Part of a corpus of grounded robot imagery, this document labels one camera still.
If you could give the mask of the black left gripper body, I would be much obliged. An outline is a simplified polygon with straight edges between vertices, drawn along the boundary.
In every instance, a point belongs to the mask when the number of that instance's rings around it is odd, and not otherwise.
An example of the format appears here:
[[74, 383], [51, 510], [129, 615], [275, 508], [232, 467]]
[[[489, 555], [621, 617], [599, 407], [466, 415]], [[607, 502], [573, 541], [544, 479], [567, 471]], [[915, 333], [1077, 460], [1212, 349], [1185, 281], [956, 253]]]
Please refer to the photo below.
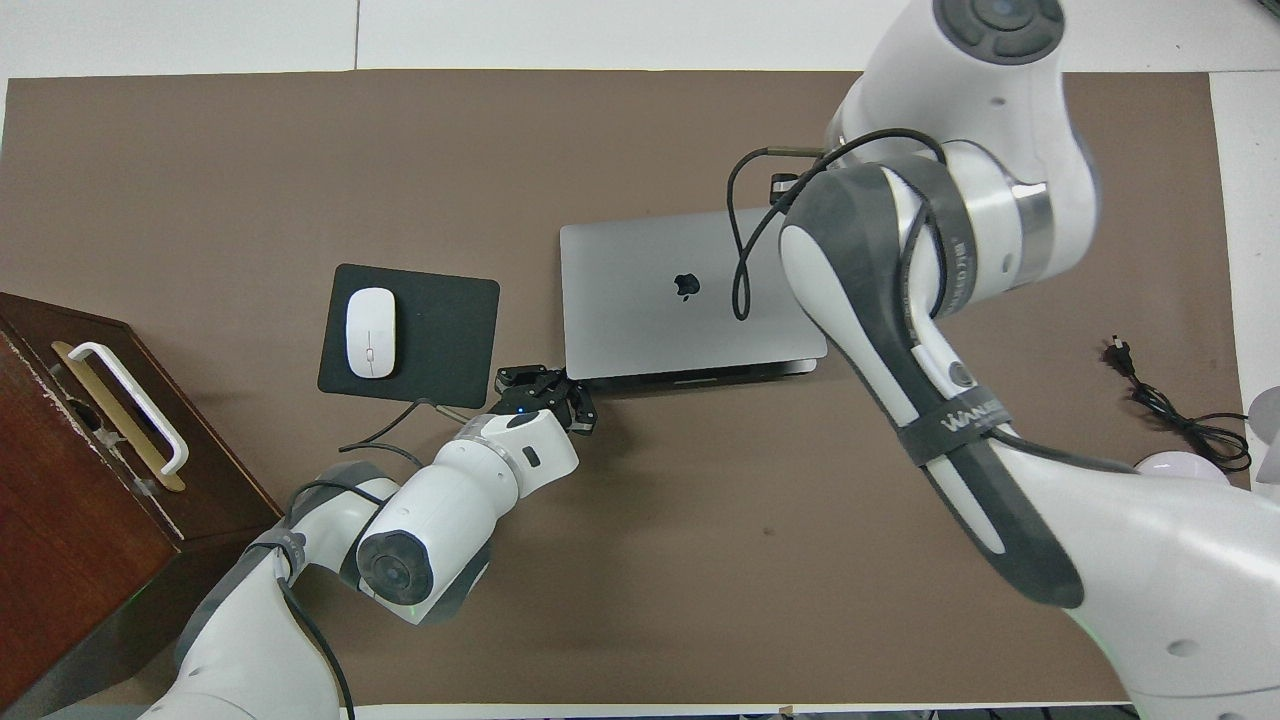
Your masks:
[[500, 392], [495, 414], [517, 415], [547, 409], [562, 427], [570, 427], [573, 421], [572, 404], [568, 400], [571, 389], [572, 383], [568, 380], [511, 386]]

